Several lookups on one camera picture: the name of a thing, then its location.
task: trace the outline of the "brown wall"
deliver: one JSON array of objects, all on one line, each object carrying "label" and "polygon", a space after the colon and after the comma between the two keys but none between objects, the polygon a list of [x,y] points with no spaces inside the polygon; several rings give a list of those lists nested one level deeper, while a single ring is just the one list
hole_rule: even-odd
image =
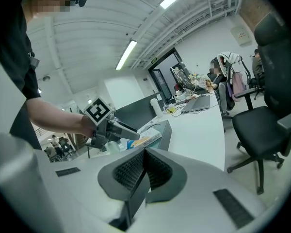
[{"label": "brown wall", "polygon": [[282,19],[280,19],[279,15],[268,0],[242,0],[239,14],[253,32],[255,26],[269,12],[273,13],[279,22],[282,22]]}]

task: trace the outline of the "black and white square marker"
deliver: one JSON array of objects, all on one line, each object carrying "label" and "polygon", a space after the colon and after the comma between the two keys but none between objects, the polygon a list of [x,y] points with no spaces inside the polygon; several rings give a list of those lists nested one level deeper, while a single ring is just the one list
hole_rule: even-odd
[{"label": "black and white square marker", "polygon": [[85,113],[98,125],[111,113],[111,108],[98,97],[85,108]]}]

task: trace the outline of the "box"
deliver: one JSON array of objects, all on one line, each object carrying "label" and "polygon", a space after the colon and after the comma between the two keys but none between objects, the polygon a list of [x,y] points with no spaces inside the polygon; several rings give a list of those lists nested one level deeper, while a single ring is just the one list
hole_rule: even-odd
[{"label": "box", "polygon": [[162,137],[161,132],[157,131],[156,129],[150,128],[147,131],[144,131],[140,134],[139,140],[135,141],[128,141],[127,142],[127,148],[132,149],[136,147],[146,147],[156,140],[160,139]]}]

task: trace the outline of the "desk partition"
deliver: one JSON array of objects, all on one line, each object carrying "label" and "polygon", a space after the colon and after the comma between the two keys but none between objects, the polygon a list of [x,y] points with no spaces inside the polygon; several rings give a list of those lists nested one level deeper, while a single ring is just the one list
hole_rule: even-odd
[{"label": "desk partition", "polygon": [[[155,111],[150,104],[151,99],[157,99],[157,95],[163,98],[161,92],[140,99],[134,103],[124,106],[115,112],[115,116],[127,125],[139,129],[156,117]],[[160,108],[163,109],[164,101],[158,101]]]}]

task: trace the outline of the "gray laptop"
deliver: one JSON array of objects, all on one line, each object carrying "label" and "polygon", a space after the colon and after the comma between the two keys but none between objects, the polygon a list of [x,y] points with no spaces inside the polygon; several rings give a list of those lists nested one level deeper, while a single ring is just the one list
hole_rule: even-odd
[{"label": "gray laptop", "polygon": [[202,96],[190,100],[182,109],[181,113],[188,113],[193,111],[200,111],[210,108],[210,96]]}]

